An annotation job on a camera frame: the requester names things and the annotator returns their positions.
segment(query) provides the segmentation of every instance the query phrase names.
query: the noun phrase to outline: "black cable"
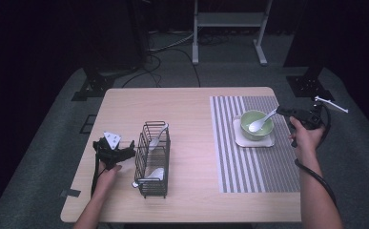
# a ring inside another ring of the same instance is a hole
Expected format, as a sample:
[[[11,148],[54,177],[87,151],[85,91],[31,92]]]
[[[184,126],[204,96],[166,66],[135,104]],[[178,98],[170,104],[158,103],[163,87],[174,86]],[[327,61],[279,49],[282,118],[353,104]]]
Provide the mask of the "black cable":
[[[326,129],[324,130],[323,135],[321,136],[321,140],[320,140],[320,143],[318,144],[318,147],[321,145],[321,143],[324,141],[326,136],[329,134],[330,128],[332,127],[332,117],[330,116],[329,108],[327,108],[325,104],[322,104],[322,107],[324,108],[327,114],[327,125],[325,126]]]
[[[101,173],[98,174],[97,178],[99,178],[104,173],[104,171],[106,171],[106,168],[104,168],[103,171],[101,171]]]
[[[190,43],[187,43],[190,38],[192,38],[194,36],[194,33],[191,33],[190,35],[188,35],[187,37],[181,39],[181,40],[178,40],[176,42],[174,42],[173,44],[170,44],[170,45],[167,45],[167,46],[164,46],[164,47],[161,47],[161,48],[157,48],[157,49],[148,49],[149,52],[159,52],[159,51],[162,51],[162,50],[166,50],[166,49],[169,49],[171,47],[174,47],[174,46],[178,46],[180,44],[184,44],[186,43],[187,45],[188,44],[191,44],[192,42]]]
[[[198,44],[201,46],[218,46],[224,43],[229,42],[229,36],[228,35],[201,35],[199,37]]]
[[[159,53],[159,52],[165,52],[165,51],[177,51],[177,52],[182,52],[182,53],[184,53],[186,56],[187,56],[187,58],[190,60],[190,63],[191,63],[191,65],[193,66],[193,69],[194,69],[194,72],[195,72],[195,76],[196,76],[196,80],[197,80],[197,82],[198,82],[198,87],[200,88],[201,87],[201,82],[200,82],[200,80],[199,80],[199,75],[198,75],[198,72],[196,71],[196,67],[195,67],[195,65],[193,64],[193,59],[186,53],[186,52],[184,52],[184,51],[182,51],[182,50],[179,50],[179,49],[165,49],[165,50],[161,50],[161,51],[157,51],[157,52],[154,52],[154,53]]]
[[[94,194],[95,186],[97,186],[97,180],[98,180],[98,167],[100,163],[100,158],[98,157],[98,153],[95,154],[95,166],[94,166],[94,175],[92,176],[92,191],[90,196]]]
[[[299,167],[301,170],[305,171],[306,173],[308,173],[310,176],[312,176],[314,179],[316,179],[322,186],[323,188],[327,191],[327,193],[329,194],[330,198],[332,199],[332,201],[334,202],[336,208],[337,207],[337,201],[336,201],[336,196],[333,193],[333,190],[330,188],[330,185],[324,180],[323,177],[319,176],[317,173],[315,173],[313,170],[309,169],[308,167],[302,165],[298,159],[295,159],[295,164],[297,167]]]
[[[127,81],[126,81],[126,82],[121,86],[121,88],[124,88],[125,86],[127,86],[127,84],[128,84],[129,82],[131,82],[132,80],[134,80],[134,79],[138,78],[140,75],[143,75],[143,74],[146,74],[146,73],[150,73],[150,74],[151,74],[151,77],[154,77],[154,76],[153,76],[153,74],[152,74],[152,72],[153,72],[154,70],[156,70],[156,69],[158,69],[158,68],[160,67],[160,65],[161,65],[161,60],[160,60],[160,58],[158,58],[157,56],[154,56],[154,55],[151,55],[151,57],[154,57],[155,59],[157,59],[157,60],[158,60],[157,66],[156,66],[156,67],[154,67],[152,70],[146,70],[145,68],[143,68],[143,70],[145,71],[144,73],[139,73],[139,74],[137,74],[137,75],[134,75],[133,77],[131,77],[130,79],[128,79],[128,80],[127,80]]]
[[[152,79],[154,80],[155,86],[157,88],[161,88],[161,85],[160,85],[161,75],[160,74],[156,74],[156,73],[152,73],[152,72],[148,71],[147,69],[143,69],[143,70],[152,77]]]

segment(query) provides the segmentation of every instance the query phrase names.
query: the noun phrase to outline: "green bowl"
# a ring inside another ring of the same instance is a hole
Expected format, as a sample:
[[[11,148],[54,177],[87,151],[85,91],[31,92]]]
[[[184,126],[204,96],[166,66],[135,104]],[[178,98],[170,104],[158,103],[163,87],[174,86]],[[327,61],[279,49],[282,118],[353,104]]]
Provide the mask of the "green bowl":
[[[241,133],[252,141],[261,140],[265,136],[269,135],[274,129],[274,122],[271,118],[265,121],[264,125],[257,132],[249,131],[249,125],[256,120],[263,118],[265,115],[265,113],[255,110],[242,114],[240,119]]]

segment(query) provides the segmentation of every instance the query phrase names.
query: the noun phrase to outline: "gray carpet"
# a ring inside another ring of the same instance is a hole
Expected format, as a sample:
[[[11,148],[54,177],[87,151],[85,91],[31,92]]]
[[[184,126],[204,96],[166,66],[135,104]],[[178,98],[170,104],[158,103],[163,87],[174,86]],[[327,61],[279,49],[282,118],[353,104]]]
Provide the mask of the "gray carpet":
[[[152,47],[162,47],[181,38],[155,34],[150,43]],[[197,75],[187,55],[170,50],[155,54],[161,63],[153,74],[136,77],[145,72],[139,70],[116,79],[114,86],[119,88],[134,77],[125,87],[198,87],[199,77],[201,87],[267,86],[274,90],[283,106],[309,108],[312,105],[310,98],[295,98],[285,78],[304,74],[306,68],[282,68],[292,36],[265,36],[262,46],[269,62],[267,67],[258,64],[253,36],[220,38],[226,41],[200,47],[199,65],[195,67]],[[190,44],[174,48],[191,56]],[[157,65],[157,58],[148,57],[145,68],[150,71]],[[71,75],[36,133],[0,199],[0,228],[72,227],[60,219],[65,202],[60,193],[70,188],[88,139],[88,135],[79,134],[80,128],[88,115],[98,112],[102,101],[102,98],[71,101],[85,77],[81,69]],[[345,227],[369,228],[369,121],[336,75],[325,69],[319,80],[336,102],[350,111],[349,114],[332,112],[333,127],[318,156],[325,178],[337,196]],[[300,223],[253,223],[250,228],[252,226],[301,228]]]

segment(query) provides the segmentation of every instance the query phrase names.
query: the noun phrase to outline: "black controller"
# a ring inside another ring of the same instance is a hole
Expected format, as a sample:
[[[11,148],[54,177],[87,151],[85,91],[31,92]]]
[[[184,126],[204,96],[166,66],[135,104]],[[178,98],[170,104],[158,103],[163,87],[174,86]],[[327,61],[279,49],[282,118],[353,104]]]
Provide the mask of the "black controller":
[[[115,149],[111,149],[105,137],[101,137],[99,141],[92,143],[96,151],[96,156],[106,164],[106,169],[111,170],[116,163],[127,160],[135,156],[134,141],[131,142],[130,147],[125,149],[118,149],[119,144]]]
[[[321,119],[321,108],[324,106],[321,102],[316,102],[313,106],[313,109],[310,111],[302,110],[302,109],[288,109],[281,106],[277,108],[277,114],[284,116],[293,116],[303,125],[307,130],[314,130],[324,125],[324,122]],[[291,128],[295,129],[294,125],[290,123]],[[291,144],[293,147],[297,147],[297,142],[294,140]]]

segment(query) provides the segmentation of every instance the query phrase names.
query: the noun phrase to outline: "black wire rack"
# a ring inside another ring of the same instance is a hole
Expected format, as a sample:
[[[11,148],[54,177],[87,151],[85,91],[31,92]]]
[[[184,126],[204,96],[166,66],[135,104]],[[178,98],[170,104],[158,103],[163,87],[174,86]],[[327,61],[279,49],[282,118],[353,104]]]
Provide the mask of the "black wire rack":
[[[169,128],[164,121],[148,121],[143,126],[139,137],[135,157],[134,186],[140,194],[166,197],[169,177],[170,136]],[[150,146],[153,139],[159,136],[157,146]]]

